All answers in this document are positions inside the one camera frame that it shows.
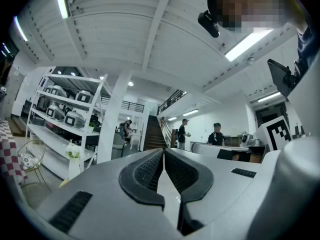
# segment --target person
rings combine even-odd
[[[208,138],[208,144],[215,146],[224,146],[225,136],[222,132],[220,132],[221,124],[217,122],[213,125],[213,128],[213,133],[211,133]]]
[[[207,0],[208,10],[222,27],[236,31],[244,27],[275,29],[289,23],[297,30],[298,66],[301,77],[311,66],[320,37],[309,10],[310,0]]]
[[[184,150],[185,149],[185,143],[186,143],[186,136],[190,137],[190,133],[186,133],[185,126],[188,125],[187,119],[182,120],[182,125],[179,128],[178,131],[178,141],[179,141],[179,146],[178,149]]]
[[[132,124],[132,121],[131,121],[131,120],[127,120],[127,121],[125,121],[125,122],[123,122],[123,123],[120,123],[120,125],[119,125],[119,127],[118,127],[118,130],[120,129],[119,134],[120,134],[120,136],[121,136],[121,138],[122,138],[123,140],[125,140],[125,135],[126,135],[126,133],[127,133],[129,130],[132,131],[132,129],[130,128],[130,124]]]

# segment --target red checkered tablecloth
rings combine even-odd
[[[13,175],[17,184],[27,179],[27,175],[18,157],[16,142],[9,128],[8,121],[0,119],[0,169],[1,175]]]

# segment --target staircase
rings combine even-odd
[[[166,149],[167,147],[157,117],[149,115],[143,150]]]
[[[26,136],[26,126],[22,121],[20,121],[19,117],[13,115],[12,118],[8,120],[8,124],[13,136],[17,136],[17,137]]]

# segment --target man in black shirt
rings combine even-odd
[[[188,125],[187,119],[182,120],[182,125],[179,128],[178,131],[178,141],[179,141],[179,146],[178,149],[184,150],[185,149],[185,143],[186,143],[186,136],[190,137],[191,135],[189,133],[186,133],[185,126]]]
[[[221,124],[217,122],[213,125],[213,127],[214,127],[214,132],[210,134],[208,139],[208,144],[215,145],[215,146],[224,146],[225,136],[223,135],[222,132],[220,132]]]

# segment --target potted plant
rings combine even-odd
[[[69,180],[72,180],[81,173],[80,160],[84,157],[84,152],[80,146],[72,143],[71,139],[69,145],[65,149],[65,153],[69,158]]]

